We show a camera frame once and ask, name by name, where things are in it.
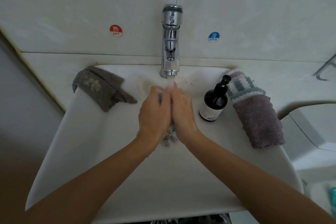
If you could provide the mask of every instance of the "black pump bottle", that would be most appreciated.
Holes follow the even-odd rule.
[[[224,75],[222,81],[217,83],[213,90],[204,95],[204,101],[199,109],[199,115],[206,121],[215,121],[228,103],[226,92],[227,84],[231,81],[229,75]]]

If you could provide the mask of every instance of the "faucet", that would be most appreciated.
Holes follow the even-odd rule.
[[[177,75],[179,71],[179,30],[182,24],[182,5],[166,4],[162,10],[162,53],[160,75]]]

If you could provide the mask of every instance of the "person's right arm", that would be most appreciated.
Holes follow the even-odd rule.
[[[195,124],[191,98],[176,84],[172,99],[179,140],[238,197],[260,224],[336,223],[309,198],[204,136]]]

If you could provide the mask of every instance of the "toilet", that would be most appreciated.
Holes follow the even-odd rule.
[[[300,107],[281,120],[283,145],[307,183],[336,179],[336,104]]]

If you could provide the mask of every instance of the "person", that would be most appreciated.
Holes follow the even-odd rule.
[[[300,192],[225,150],[196,126],[191,97],[175,84],[152,87],[139,113],[139,133],[126,147],[53,191],[28,209],[19,223],[90,223],[126,178],[148,157],[174,121],[179,140],[250,211],[260,224],[335,224]]]

